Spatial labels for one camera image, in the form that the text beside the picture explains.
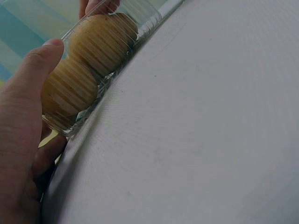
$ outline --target blue stripe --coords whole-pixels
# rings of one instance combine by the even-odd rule
[[[0,39],[21,58],[44,43],[40,36],[1,6],[0,21]]]
[[[5,82],[11,77],[11,75],[12,74],[9,71],[7,71],[2,64],[0,64],[0,81]]]

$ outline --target fingernail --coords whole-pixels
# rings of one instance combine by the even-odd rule
[[[62,44],[62,40],[60,39],[51,39],[46,41],[43,46],[45,45],[55,45],[55,46],[60,46]]]

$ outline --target white fabric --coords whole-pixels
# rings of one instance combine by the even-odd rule
[[[298,0],[187,0],[68,144],[44,223],[299,223],[298,28]]]

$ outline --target hand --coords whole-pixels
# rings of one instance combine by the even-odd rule
[[[51,131],[42,123],[41,89],[64,47],[50,40],[28,53],[0,89],[0,223],[38,223],[40,199],[66,138],[38,149]]]
[[[89,13],[98,3],[103,0],[80,0],[79,19]],[[120,0],[104,0],[99,9],[99,14],[113,13],[120,5]]]

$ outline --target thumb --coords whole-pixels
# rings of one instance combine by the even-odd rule
[[[102,0],[89,0],[88,4],[85,9],[85,14],[89,13],[94,7],[96,7],[97,4],[99,4]]]
[[[6,94],[24,98],[39,98],[47,76],[58,65],[64,51],[60,39],[47,41],[43,46],[30,51],[16,73],[4,84]]]

